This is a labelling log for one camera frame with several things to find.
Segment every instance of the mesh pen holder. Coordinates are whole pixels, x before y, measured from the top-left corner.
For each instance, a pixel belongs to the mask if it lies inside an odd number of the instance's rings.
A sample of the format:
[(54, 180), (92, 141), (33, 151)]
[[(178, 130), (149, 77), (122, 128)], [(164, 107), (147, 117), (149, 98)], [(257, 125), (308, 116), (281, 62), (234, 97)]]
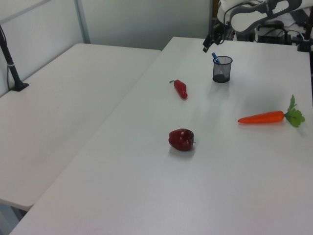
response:
[(218, 56), (217, 58), (220, 64), (213, 60), (213, 81), (219, 83), (228, 82), (230, 80), (230, 68), (233, 59), (228, 56)]

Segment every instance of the apple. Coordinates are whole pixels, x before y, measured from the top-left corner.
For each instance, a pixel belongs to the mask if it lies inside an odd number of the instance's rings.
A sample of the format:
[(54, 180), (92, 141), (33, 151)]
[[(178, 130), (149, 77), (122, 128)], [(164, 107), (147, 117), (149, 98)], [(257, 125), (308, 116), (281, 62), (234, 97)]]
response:
[(188, 129), (177, 129), (170, 133), (168, 142), (180, 151), (189, 151), (194, 145), (194, 133)]

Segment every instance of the carrot leaves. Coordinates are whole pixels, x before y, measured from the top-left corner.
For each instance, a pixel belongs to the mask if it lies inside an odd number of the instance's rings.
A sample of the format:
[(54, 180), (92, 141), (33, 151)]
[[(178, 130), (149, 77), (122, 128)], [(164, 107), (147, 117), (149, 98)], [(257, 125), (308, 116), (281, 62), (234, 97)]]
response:
[(302, 116), (302, 113), (294, 108), (296, 105), (297, 104), (295, 103), (294, 96), (292, 95), (288, 111), (284, 115), (285, 118), (294, 127), (300, 126), (300, 124), (305, 121), (305, 118)]

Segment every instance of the carrot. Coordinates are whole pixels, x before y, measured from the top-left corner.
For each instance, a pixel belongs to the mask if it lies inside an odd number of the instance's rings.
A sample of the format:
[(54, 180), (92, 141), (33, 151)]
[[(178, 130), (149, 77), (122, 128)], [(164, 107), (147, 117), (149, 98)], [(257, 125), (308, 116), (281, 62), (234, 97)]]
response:
[(244, 117), (238, 120), (240, 123), (271, 123), (280, 122), (284, 119), (282, 111), (273, 111), (264, 114), (257, 114), (249, 117)]
[(288, 108), (287, 113), (283, 113), (282, 111), (272, 111), (263, 114), (257, 114), (249, 117), (244, 117), (238, 120), (239, 123), (273, 123), (280, 122), (284, 119), (284, 117), (290, 122), (290, 124), (294, 127), (298, 127), (302, 122), (305, 121), (305, 118), (302, 116), (302, 113), (299, 110), (296, 110), (294, 107), (295, 99), (292, 95), (290, 99), (290, 106)]

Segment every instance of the pen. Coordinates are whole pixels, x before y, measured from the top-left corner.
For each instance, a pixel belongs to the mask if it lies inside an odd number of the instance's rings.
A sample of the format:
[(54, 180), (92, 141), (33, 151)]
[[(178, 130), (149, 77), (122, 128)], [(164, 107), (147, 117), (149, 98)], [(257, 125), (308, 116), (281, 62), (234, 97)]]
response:
[(218, 65), (220, 65), (221, 62), (220, 62), (220, 60), (218, 59), (218, 57), (216, 56), (216, 54), (215, 54), (214, 52), (212, 53), (212, 56), (213, 56), (215, 62), (216, 62)]
[[(214, 58), (214, 61), (215, 61), (218, 65), (221, 65), (220, 60), (218, 59), (218, 57), (216, 56), (216, 54), (215, 54), (214, 52), (212, 53), (212, 56), (213, 56), (213, 58)], [(225, 70), (223, 69), (222, 66), (219, 66), (219, 68), (220, 68), (220, 71), (222, 72), (222, 74), (226, 74), (226, 72), (225, 72)]]

